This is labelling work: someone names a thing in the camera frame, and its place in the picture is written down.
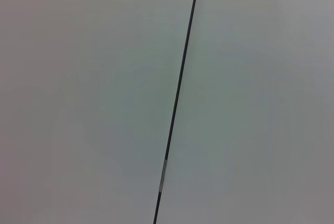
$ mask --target black line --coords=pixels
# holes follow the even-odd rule
[[[157,223],[157,217],[158,217],[158,211],[159,211],[159,206],[160,206],[160,199],[161,199],[163,181],[164,181],[166,167],[167,167],[169,148],[170,148],[170,145],[171,145],[171,139],[172,139],[172,133],[173,133],[173,127],[174,127],[174,121],[175,121],[175,115],[176,115],[176,108],[177,108],[177,103],[178,103],[178,97],[180,95],[180,88],[181,88],[181,82],[182,82],[182,76],[183,76],[184,63],[186,61],[186,55],[187,55],[187,50],[188,50],[190,31],[191,31],[192,23],[193,23],[195,4],[196,4],[196,0],[193,0],[192,11],[190,12],[190,19],[189,19],[189,24],[188,24],[188,31],[187,31],[186,42],[184,44],[184,50],[183,50],[183,56],[182,56],[180,75],[178,77],[177,90],[176,90],[176,96],[175,96],[174,108],[173,108],[173,114],[172,114],[172,121],[171,121],[171,126],[169,128],[168,142],[167,142],[167,147],[166,147],[165,160],[164,160],[164,163],[163,163],[163,169],[162,169],[162,174],[161,174],[161,181],[160,181],[160,186],[159,186],[159,194],[158,194],[157,205],[156,205],[156,212],[154,214],[153,224]]]

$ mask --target gray surface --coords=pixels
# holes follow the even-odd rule
[[[0,0],[0,223],[153,222],[192,0]]]
[[[334,221],[331,0],[197,0],[158,224]]]

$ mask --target white panel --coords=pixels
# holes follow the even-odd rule
[[[0,0],[0,223],[153,222],[192,0]]]
[[[334,221],[334,3],[197,0],[158,224]]]

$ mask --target thin black rod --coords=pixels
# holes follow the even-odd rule
[[[185,64],[185,61],[186,61],[186,55],[187,55],[187,50],[188,50],[190,31],[191,31],[192,23],[193,23],[195,4],[196,4],[196,0],[193,0],[192,11],[190,12],[190,19],[189,19],[189,24],[188,24],[188,31],[187,31],[186,42],[184,44],[184,50],[183,50],[183,56],[182,56],[180,75],[178,77],[177,90],[176,90],[176,96],[175,96],[174,108],[173,108],[173,114],[172,114],[172,121],[171,121],[171,126],[169,128],[168,142],[167,142],[167,147],[166,147],[165,160],[164,160],[164,163],[163,163],[163,169],[162,169],[162,173],[161,173],[161,181],[160,181],[160,186],[159,186],[159,194],[158,194],[157,205],[156,205],[156,212],[154,214],[153,224],[157,223],[157,217],[158,217],[158,211],[159,211],[159,206],[160,206],[162,187],[163,187],[163,182],[164,182],[164,177],[165,177],[165,172],[166,172],[166,167],[167,167],[167,161],[168,161],[168,154],[169,154],[169,149],[170,149],[171,139],[172,139],[172,134],[173,134],[173,127],[174,127],[174,121],[175,121],[175,115],[176,115],[178,97],[180,95],[180,88],[181,88],[181,83],[182,83],[184,64]]]

